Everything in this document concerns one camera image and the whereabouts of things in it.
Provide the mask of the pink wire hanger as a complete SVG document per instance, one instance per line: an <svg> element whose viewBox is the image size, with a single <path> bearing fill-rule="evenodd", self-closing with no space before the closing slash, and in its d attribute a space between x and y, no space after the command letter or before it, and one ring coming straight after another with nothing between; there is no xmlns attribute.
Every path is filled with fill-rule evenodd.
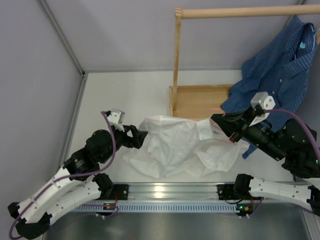
<svg viewBox="0 0 320 240"><path fill-rule="evenodd" d="M222 112L222 116L224 117L226 115L225 111L222 110L221 108L209 108L207 110L205 110L203 113L208 113L208 112L212 112L212 111L218 111L218 112ZM211 120L211 126L214 127L215 129L219 130L222 132L222 129L218 126L217 123L215 123L213 120ZM228 144L232 144L234 145L235 143L232 143L230 140L227 139L220 139L220 138L215 138L217 141L220 142L224 142L224 143L228 143Z"/></svg>

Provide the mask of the white shirt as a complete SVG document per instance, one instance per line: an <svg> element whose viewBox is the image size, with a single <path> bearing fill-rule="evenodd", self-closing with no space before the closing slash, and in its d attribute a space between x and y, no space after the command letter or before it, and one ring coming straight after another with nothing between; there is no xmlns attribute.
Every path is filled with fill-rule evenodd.
<svg viewBox="0 0 320 240"><path fill-rule="evenodd" d="M151 116L139 130L148 132L142 147L125 153L122 159L141 174L157 179L182 172L196 178L228 172L250 146L244 140L232 143L210 118Z"/></svg>

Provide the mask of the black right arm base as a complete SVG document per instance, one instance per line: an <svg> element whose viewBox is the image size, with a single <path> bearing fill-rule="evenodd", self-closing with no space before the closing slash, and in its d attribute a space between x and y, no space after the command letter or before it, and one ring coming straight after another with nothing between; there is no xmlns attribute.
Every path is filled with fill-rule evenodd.
<svg viewBox="0 0 320 240"><path fill-rule="evenodd" d="M252 197L248 193L245 195L240 195L234 191L234 184L225 183L217 185L217 193L218 199L221 201L225 201L228 204L235 205L239 204L242 201L254 201L261 200L261 197Z"/></svg>

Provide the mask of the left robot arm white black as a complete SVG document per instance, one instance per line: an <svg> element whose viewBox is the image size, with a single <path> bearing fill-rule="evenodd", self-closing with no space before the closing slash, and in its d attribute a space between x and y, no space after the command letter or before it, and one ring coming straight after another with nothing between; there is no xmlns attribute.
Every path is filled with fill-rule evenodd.
<svg viewBox="0 0 320 240"><path fill-rule="evenodd" d="M10 230L17 231L16 239L33 240L80 205L109 199L114 183L100 164L110 164L121 147L140 149L147 135L146 130L138 130L134 125L126 125L124 130L111 126L109 130L95 131L37 193L8 206L14 218Z"/></svg>

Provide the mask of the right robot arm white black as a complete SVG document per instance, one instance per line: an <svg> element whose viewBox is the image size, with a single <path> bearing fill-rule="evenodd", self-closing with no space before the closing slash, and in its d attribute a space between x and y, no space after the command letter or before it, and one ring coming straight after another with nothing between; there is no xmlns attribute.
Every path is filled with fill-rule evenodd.
<svg viewBox="0 0 320 240"><path fill-rule="evenodd" d="M283 160L282 168L309 183L290 185L266 181L248 174L238 174L232 192L242 200L249 197L271 198L295 204L314 215L320 214L320 148L317 133L298 116L292 117L284 126L273 132L256 117L270 113L260 107L249 107L243 112L213 114L211 120L218 125L231 143L245 139L276 161Z"/></svg>

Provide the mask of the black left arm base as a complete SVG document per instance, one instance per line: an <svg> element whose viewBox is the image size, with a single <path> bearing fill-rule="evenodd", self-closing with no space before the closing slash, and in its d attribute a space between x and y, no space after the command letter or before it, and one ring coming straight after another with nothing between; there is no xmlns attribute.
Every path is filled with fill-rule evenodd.
<svg viewBox="0 0 320 240"><path fill-rule="evenodd" d="M129 195L129 185L128 184L115 184L111 191L109 200L120 200L126 201Z"/></svg>

